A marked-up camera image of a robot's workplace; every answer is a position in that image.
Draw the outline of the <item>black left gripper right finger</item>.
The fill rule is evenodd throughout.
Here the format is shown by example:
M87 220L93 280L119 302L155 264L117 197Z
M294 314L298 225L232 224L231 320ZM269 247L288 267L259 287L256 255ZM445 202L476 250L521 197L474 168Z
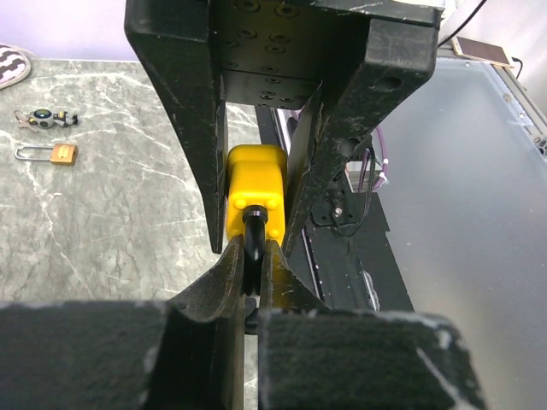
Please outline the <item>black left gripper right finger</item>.
M461 333L444 317L332 310L267 241L258 319L261 409L484 409Z

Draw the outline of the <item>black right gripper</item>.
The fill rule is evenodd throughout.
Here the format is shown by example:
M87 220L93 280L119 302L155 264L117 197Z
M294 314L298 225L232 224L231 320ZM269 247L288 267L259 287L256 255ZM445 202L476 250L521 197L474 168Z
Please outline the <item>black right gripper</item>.
M432 77L441 13L422 1L126 2L127 40L191 167L213 252L225 222L224 90L230 103L263 108L309 99L288 160L289 255L369 133Z

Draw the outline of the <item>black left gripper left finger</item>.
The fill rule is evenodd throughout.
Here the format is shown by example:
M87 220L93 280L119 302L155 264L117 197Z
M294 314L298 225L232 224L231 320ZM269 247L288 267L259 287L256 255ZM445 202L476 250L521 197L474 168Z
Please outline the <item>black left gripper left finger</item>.
M4 409L240 409L244 245L168 301L3 302Z

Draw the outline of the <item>yellow padlock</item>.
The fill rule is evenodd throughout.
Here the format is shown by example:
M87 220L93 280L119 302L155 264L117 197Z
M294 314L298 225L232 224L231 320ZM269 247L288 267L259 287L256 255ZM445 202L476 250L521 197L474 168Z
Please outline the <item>yellow padlock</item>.
M275 145L239 145L227 159L226 235L244 237L244 292L260 294L266 243L285 238L287 158Z

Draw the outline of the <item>small brass long-shackle padlock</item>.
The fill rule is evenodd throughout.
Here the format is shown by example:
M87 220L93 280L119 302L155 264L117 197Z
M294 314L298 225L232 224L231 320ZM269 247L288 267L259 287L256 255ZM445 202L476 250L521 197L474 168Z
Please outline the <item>small brass long-shackle padlock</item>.
M31 151L43 151L48 157L34 157ZM57 166L73 166L76 162L79 149L75 144L57 143L51 146L24 145L14 150L14 158L18 161L49 162Z

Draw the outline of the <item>cartoon figure keychain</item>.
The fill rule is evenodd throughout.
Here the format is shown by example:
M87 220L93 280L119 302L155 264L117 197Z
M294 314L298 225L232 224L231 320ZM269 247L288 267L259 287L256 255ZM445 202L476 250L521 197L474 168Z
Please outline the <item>cartoon figure keychain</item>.
M70 114L68 111L52 112L46 108L35 109L30 113L15 110L14 116L19 127L27 128L33 132L48 130L54 126L69 127L79 124L77 114Z

